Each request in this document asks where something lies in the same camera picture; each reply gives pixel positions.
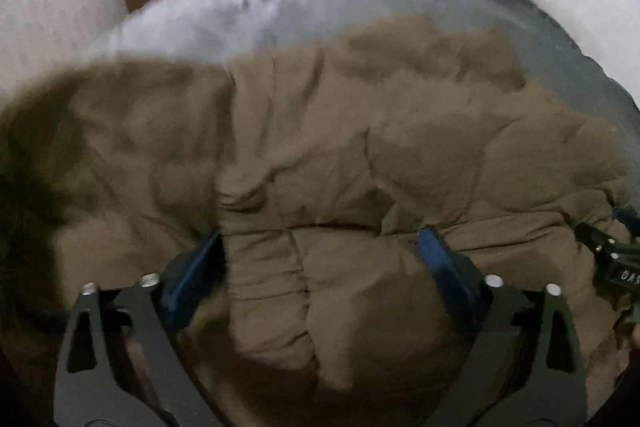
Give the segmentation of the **olive brown padded coat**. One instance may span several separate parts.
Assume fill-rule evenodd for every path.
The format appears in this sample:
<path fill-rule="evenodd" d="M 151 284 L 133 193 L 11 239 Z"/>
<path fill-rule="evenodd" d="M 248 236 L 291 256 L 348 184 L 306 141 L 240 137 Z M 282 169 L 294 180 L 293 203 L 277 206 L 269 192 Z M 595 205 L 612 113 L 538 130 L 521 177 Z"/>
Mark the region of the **olive brown padded coat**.
<path fill-rule="evenodd" d="M 434 398 L 461 338 L 410 237 L 567 290 L 590 374 L 626 347 L 574 239 L 620 233 L 631 156 L 612 120 L 524 75 L 502 32 L 422 16 L 226 67 L 58 72 L 1 114 L 1 344 L 39 398 L 83 279 L 129 283 L 219 229 L 229 278 L 186 341 L 266 397 Z"/>

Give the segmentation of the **grey plush bed blanket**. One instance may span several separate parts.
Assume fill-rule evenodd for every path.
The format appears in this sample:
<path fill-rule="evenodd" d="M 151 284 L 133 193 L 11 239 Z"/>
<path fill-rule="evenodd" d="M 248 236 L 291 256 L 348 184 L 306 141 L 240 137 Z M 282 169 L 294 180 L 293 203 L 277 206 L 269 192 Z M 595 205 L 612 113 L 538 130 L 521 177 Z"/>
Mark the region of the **grey plush bed blanket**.
<path fill-rule="evenodd" d="M 250 52 L 326 40 L 375 20 L 413 14 L 445 30 L 499 27 L 526 72 L 565 102 L 638 133 L 639 109 L 630 93 L 529 0 L 152 0 L 99 36 L 86 57 L 224 64 Z"/>

